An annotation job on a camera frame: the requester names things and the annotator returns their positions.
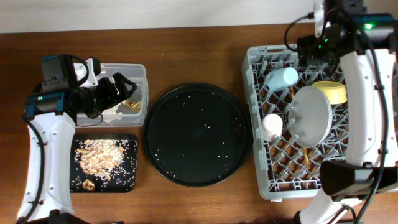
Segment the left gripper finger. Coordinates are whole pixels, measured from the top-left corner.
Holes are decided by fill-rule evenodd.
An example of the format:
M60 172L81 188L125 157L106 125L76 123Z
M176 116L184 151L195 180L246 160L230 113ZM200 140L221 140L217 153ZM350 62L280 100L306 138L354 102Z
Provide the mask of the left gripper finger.
M122 103L124 100L128 99L131 95L127 94L116 94L116 95L96 95L93 97L92 106L87 112L87 117L96 118L103 111L111 109L114 106Z
M112 77L114 79L114 85L118 96L132 96L132 94L137 90L137 85L121 73L115 73Z

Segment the gold foil wrapper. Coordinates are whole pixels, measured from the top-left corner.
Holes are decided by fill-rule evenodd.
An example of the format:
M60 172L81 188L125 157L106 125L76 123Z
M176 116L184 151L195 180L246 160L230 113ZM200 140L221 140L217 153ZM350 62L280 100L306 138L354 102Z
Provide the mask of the gold foil wrapper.
M141 111L141 102L140 101L131 101L127 99L124 102L124 105L127 106L133 113L138 113Z

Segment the yellow bowl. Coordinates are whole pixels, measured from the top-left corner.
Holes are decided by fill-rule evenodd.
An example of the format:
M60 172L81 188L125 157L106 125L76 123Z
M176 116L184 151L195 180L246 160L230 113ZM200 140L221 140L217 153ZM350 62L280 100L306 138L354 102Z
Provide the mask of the yellow bowl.
M334 81L318 81L313 87L322 91L329 99L331 105L343 104L348 101L346 87L344 84Z

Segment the wooden chopstick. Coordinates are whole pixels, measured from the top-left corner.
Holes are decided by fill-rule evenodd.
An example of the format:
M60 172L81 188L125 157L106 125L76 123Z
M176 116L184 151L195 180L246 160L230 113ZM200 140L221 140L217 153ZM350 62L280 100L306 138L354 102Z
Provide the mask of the wooden chopstick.
M293 86L290 86L290 91L292 94L292 99L294 99L295 93L294 93L294 88ZM303 156L304 156L304 162L305 164L309 163L309 159L308 159L308 154L307 154L307 148L306 147L302 147L302 152L303 152Z

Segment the pink cup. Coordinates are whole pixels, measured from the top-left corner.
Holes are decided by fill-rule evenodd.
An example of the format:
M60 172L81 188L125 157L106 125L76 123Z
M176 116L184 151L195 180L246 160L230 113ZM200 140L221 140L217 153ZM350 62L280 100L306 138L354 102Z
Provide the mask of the pink cup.
M277 114L267 114L261 121L262 134L265 141L273 141L282 134L283 120Z

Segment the white tissue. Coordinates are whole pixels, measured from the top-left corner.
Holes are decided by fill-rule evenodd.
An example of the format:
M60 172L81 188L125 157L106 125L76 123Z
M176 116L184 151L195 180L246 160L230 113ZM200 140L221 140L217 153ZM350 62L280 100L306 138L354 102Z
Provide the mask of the white tissue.
M102 112L102 115L110 116L110 115L125 115L131 114L132 110L126 105L120 103L110 109L106 109Z

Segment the light grey plate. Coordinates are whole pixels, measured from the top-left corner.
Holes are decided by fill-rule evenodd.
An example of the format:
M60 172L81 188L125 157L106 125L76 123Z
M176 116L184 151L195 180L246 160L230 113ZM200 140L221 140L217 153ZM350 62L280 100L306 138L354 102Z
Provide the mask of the light grey plate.
M289 128L292 137L298 136L297 144L313 147L328 136L332 124L332 108L324 92L313 86L301 88L294 96L288 120L294 121Z

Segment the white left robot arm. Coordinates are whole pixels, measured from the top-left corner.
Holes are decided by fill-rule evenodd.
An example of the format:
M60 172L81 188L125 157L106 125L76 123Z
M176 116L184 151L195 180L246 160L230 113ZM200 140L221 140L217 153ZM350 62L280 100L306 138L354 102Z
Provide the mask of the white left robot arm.
M29 130L27 183L17 223L83 223L70 196L70 153L78 114L94 119L128 99L137 85L121 73L86 86L101 72L100 61L57 54L41 59L44 80L24 105Z

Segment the light blue cup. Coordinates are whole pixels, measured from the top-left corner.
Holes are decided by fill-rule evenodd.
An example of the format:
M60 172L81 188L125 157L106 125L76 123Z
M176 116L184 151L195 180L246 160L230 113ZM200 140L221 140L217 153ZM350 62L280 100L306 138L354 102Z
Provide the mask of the light blue cup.
M271 71L269 78L268 89L279 92L295 85L299 80L299 73L292 67L286 67Z

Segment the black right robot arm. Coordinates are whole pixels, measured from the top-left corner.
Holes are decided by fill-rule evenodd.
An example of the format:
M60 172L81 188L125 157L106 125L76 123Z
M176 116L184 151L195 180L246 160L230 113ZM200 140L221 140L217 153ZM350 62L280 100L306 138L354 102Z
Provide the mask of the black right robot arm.
M393 71L396 21L370 14L362 1L315 1L315 33L299 38L300 63L338 62L348 95L349 139L345 160L324 161L321 188L295 223L336 223L353 212L359 223L374 196L397 187Z

